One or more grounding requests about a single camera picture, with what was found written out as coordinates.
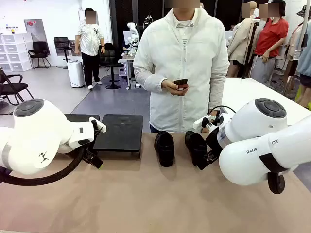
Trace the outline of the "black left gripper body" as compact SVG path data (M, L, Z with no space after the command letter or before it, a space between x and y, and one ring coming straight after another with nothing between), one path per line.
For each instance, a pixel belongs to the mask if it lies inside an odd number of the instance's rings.
M92 160L97 155L97 151L93 148L95 139L92 141L90 139L82 139L83 160Z

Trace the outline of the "person's right hand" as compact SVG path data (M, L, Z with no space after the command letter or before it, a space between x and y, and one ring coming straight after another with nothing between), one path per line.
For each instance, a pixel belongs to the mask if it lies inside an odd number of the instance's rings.
M161 83L161 88L170 92L173 96L184 96L188 91L188 86L186 88L179 88L178 85L165 79Z

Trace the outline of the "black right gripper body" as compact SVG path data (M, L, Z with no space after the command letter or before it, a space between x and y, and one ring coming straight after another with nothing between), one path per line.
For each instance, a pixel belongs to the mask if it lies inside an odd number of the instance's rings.
M218 132L219 127L210 132L208 137L206 138L206 143L211 148L211 154L215 158L219 158L220 153L223 150L217 139Z

